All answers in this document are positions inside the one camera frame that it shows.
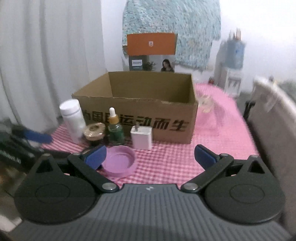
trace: green plant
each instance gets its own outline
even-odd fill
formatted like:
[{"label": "green plant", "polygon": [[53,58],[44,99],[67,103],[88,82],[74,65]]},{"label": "green plant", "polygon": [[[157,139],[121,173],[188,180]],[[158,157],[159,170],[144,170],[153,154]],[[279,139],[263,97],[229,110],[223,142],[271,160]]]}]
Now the green plant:
[{"label": "green plant", "polygon": [[146,62],[143,64],[143,70],[144,71],[152,71],[154,70],[154,66],[156,65],[156,63],[154,62]]}]

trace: green glass bottle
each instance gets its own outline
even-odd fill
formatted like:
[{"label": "green glass bottle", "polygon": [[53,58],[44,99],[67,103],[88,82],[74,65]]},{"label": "green glass bottle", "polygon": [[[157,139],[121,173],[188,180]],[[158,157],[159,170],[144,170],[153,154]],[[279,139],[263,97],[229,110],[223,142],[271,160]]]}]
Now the green glass bottle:
[{"label": "green glass bottle", "polygon": [[114,146],[120,146],[125,144],[124,132],[122,125],[119,123],[118,116],[115,113],[115,109],[111,107],[109,109],[109,141]]}]

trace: gray ribbed surface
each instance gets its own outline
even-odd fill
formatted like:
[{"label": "gray ribbed surface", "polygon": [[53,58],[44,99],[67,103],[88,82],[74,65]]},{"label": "gray ribbed surface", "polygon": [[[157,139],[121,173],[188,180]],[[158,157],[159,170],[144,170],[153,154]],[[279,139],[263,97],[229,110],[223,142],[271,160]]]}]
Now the gray ribbed surface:
[{"label": "gray ribbed surface", "polygon": [[126,184],[115,194],[104,194],[91,212],[73,222],[42,226],[24,221],[10,234],[15,241],[287,241],[290,238],[276,222],[242,226],[219,219],[206,209],[198,195],[182,193],[174,184]]}]

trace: white charger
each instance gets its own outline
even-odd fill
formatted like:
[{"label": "white charger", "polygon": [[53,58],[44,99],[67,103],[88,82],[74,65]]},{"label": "white charger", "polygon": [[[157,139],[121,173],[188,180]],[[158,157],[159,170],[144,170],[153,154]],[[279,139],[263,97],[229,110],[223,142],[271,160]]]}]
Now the white charger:
[{"label": "white charger", "polygon": [[152,149],[152,127],[139,125],[133,126],[131,128],[131,139],[133,141],[134,149]]}]

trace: white dropper bulb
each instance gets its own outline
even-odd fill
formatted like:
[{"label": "white dropper bulb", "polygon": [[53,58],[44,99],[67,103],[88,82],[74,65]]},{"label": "white dropper bulb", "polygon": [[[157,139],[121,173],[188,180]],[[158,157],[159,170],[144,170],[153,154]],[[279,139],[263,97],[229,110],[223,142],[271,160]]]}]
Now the white dropper bulb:
[{"label": "white dropper bulb", "polygon": [[110,117],[116,117],[115,109],[113,107],[109,109],[109,112],[110,112]]}]

